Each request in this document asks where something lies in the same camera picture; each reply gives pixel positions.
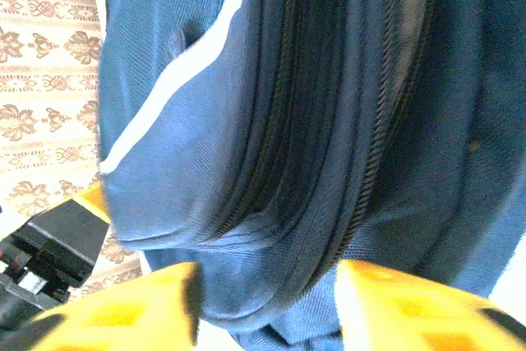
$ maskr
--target blue fabric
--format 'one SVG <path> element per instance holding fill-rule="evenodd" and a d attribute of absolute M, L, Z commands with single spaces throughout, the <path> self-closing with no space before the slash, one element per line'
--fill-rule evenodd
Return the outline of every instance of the blue fabric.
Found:
<path fill-rule="evenodd" d="M 103 159 L 159 74 L 210 28 L 223 3 L 108 0 Z M 367 218 L 345 257 L 491 292 L 526 227 L 525 3 L 436 0 L 408 118 L 385 154 Z M 347 14 L 345 40 L 333 43 L 341 48 L 304 44 L 301 53 L 312 65 L 334 53 L 323 64 L 335 75 L 323 91 L 308 70 L 298 76 L 294 117 L 307 127 L 292 126 L 284 180 L 303 183 L 283 182 L 264 210 L 210 241 L 247 185 L 260 148 L 283 5 L 243 0 L 217 60 L 177 91 L 104 183 L 124 245 L 147 250 L 153 269 L 201 262 L 203 317 L 229 329 L 245 349 L 340 351 L 329 261 L 363 177 L 381 81 L 383 0 L 308 5 L 316 28 L 303 34 L 316 48 L 331 32 L 324 10 L 342 7 Z M 319 102 L 328 109 L 316 114 L 330 117 L 332 129 L 314 133 L 309 126 L 320 116 L 311 109 Z M 326 143 L 316 187 L 304 206 L 291 208 L 295 190 L 311 178 L 309 154 L 319 154 L 313 141 Z M 305 146 L 312 151 L 303 152 Z"/>

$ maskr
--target black zipper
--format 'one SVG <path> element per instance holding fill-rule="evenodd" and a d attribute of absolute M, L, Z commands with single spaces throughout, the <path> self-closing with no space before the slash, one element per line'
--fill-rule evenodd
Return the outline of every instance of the black zipper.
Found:
<path fill-rule="evenodd" d="M 296 42 L 296 25 L 298 23 L 298 0 L 285 0 L 284 24 L 279 54 L 278 75 L 276 78 L 270 113 L 267 118 L 261 149 L 256 164 L 251 172 L 250 182 L 242 198 L 236 204 L 230 216 L 223 222 L 211 239 L 216 240 L 235 227 L 239 221 L 250 214 L 260 201 L 268 196 L 279 184 L 284 171 L 286 150 L 282 144 L 288 141 L 288 117 L 293 97 L 294 49 Z"/>
<path fill-rule="evenodd" d="M 417 51 L 408 71 L 408 76 L 397 95 L 394 110 L 391 112 L 387 105 L 387 98 L 394 79 L 395 62 L 397 58 L 397 54 L 395 53 L 397 47 L 395 45 L 395 26 L 397 16 L 394 0 L 385 0 L 385 30 L 381 61 L 381 87 L 379 89 L 378 101 L 376 103 L 371 146 L 367 155 L 366 168 L 363 175 L 362 185 L 360 187 L 360 193 L 358 194 L 358 199 L 354 207 L 350 224 L 345 231 L 344 237 L 336 250 L 335 256 L 331 260 L 329 267 L 338 262 L 343 256 L 354 233 L 362 224 L 367 213 L 367 207 L 371 201 L 376 177 L 381 166 L 381 161 L 384 158 L 385 149 L 392 144 L 392 141 L 399 130 L 399 125 L 408 114 L 408 107 L 414 97 L 415 85 L 418 82 L 420 67 L 427 50 L 428 35 L 434 15 L 434 4 L 435 0 L 426 0 L 426 11 L 424 12 Z"/>

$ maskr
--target blue backpack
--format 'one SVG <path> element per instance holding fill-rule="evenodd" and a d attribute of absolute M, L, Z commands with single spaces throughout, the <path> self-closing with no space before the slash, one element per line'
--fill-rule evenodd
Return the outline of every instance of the blue backpack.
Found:
<path fill-rule="evenodd" d="M 526 226 L 526 0 L 107 0 L 124 247 L 245 349 L 342 349 L 335 263 L 487 296 Z"/>

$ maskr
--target beige fabric with brown pattern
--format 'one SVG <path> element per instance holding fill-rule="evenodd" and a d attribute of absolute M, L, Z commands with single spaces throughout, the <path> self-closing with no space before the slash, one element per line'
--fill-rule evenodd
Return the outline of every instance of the beige fabric with brown pattern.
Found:
<path fill-rule="evenodd" d="M 0 235 L 97 180 L 95 0 L 0 0 Z M 74 296 L 140 274 L 114 237 Z"/>

